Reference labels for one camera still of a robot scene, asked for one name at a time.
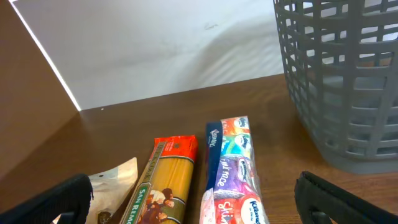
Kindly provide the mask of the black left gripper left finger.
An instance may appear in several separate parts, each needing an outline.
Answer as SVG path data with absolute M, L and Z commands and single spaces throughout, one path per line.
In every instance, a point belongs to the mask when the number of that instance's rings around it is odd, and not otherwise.
M 75 175 L 1 214 L 2 224 L 86 222 L 93 187 L 85 174 Z

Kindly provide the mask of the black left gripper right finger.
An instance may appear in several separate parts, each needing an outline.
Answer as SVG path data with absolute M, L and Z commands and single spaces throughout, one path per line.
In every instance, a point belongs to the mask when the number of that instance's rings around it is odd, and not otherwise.
M 300 174 L 294 194 L 297 211 L 304 224 L 397 223 L 397 215 L 308 171 Z

